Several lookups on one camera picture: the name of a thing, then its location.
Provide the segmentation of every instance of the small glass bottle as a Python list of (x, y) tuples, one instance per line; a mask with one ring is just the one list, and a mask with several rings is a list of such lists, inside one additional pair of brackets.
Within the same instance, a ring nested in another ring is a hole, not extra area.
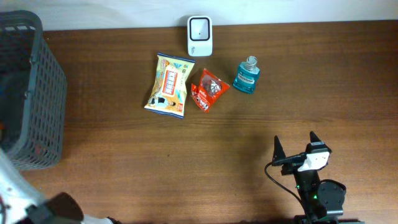
[(256, 67), (257, 58), (249, 56), (246, 62), (241, 62), (238, 67), (234, 86), (244, 93), (252, 94), (256, 89), (257, 80), (260, 77), (260, 69)]

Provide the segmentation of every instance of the white device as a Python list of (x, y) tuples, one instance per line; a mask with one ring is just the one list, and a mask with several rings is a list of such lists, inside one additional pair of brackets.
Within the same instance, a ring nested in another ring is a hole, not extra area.
[(213, 53), (213, 23), (208, 16), (191, 16), (187, 21), (188, 54), (192, 57)]

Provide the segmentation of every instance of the red snack packet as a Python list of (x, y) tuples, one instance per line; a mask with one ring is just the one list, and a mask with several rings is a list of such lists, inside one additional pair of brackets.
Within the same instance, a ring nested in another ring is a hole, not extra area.
[(229, 89), (229, 85), (215, 77), (207, 69), (203, 69), (199, 86), (192, 84), (192, 98), (206, 113), (215, 101)]

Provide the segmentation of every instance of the bottle label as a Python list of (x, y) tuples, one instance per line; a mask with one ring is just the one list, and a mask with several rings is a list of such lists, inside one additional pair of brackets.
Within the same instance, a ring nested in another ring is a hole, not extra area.
[(238, 79), (247, 84), (254, 84), (254, 79), (244, 77), (241, 72), (238, 73)]

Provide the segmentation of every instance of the snack bag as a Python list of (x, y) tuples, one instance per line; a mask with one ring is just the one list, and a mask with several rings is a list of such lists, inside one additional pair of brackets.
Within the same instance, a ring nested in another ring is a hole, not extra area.
[(185, 82), (195, 61), (157, 53), (155, 85), (145, 109), (158, 114), (184, 117)]
[(192, 84), (192, 98), (204, 112), (208, 113), (213, 103), (229, 89), (229, 85), (203, 69), (199, 86)]

